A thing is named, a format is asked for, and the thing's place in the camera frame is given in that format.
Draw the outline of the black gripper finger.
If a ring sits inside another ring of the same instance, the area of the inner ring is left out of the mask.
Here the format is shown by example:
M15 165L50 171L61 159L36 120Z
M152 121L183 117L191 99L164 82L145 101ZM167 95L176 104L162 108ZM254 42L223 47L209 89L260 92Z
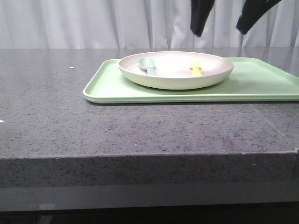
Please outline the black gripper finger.
M255 23L281 0L246 0L236 28L247 34Z
M190 30L197 37L201 37L208 16L214 6L215 0L191 0Z

